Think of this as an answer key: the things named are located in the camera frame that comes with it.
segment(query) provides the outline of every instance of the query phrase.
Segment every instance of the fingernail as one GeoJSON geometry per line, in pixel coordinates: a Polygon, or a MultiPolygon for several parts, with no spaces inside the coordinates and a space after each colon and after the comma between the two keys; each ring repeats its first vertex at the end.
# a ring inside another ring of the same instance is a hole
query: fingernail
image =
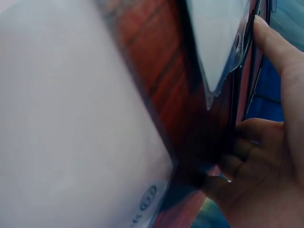
{"type": "Polygon", "coordinates": [[[263,25],[267,25],[267,26],[269,26],[268,24],[267,24],[267,22],[266,21],[264,21],[264,19],[263,18],[261,18],[260,16],[258,16],[258,15],[255,15],[255,23],[259,23],[259,24],[263,24],[263,25]]]}

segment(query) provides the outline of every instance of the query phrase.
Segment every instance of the white paper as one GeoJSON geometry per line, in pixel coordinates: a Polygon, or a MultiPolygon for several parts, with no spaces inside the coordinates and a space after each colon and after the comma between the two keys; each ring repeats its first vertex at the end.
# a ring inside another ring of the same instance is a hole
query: white paper
{"type": "Polygon", "coordinates": [[[146,227],[172,162],[94,0],[22,1],[0,49],[0,227],[146,227]]]}
{"type": "Polygon", "coordinates": [[[190,17],[210,92],[222,77],[247,0],[188,0],[190,17]]]}
{"type": "Polygon", "coordinates": [[[0,14],[18,1],[19,0],[0,0],[0,14]]]}

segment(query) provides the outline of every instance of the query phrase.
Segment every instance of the circular logo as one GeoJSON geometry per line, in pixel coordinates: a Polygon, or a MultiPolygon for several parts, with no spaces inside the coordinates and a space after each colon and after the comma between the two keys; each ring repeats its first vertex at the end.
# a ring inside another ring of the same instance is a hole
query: circular logo
{"type": "Polygon", "coordinates": [[[152,185],[143,195],[140,210],[144,211],[147,210],[147,208],[153,203],[153,200],[156,196],[157,188],[155,185],[152,185]]]}

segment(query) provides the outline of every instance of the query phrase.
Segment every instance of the hand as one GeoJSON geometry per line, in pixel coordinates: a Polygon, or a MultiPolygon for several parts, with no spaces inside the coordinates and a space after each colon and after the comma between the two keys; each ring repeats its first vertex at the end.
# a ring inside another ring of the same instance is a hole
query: hand
{"type": "Polygon", "coordinates": [[[261,18],[254,39],[282,81],[284,123],[250,119],[237,126],[232,153],[203,191],[233,228],[304,226],[304,53],[261,18]]]}

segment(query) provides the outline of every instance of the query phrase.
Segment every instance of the red wooden surface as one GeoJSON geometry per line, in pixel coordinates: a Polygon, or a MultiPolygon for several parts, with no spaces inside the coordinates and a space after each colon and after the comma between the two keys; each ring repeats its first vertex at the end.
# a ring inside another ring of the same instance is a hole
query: red wooden surface
{"type": "MultiPolygon", "coordinates": [[[[251,9],[255,2],[251,0],[251,9]]],[[[191,189],[190,181],[186,180],[191,179],[189,164],[214,162],[227,138],[232,75],[227,77],[221,95],[207,111],[202,82],[192,84],[193,72],[183,43],[176,0],[100,0],[99,5],[118,47],[143,83],[180,161],[169,193],[178,192],[178,186],[191,189]]],[[[247,58],[239,120],[245,107],[250,53],[247,58]]],[[[209,173],[218,172],[215,168],[209,173]]],[[[190,227],[205,199],[199,189],[186,192],[173,205],[162,209],[154,227],[190,227]]]]}

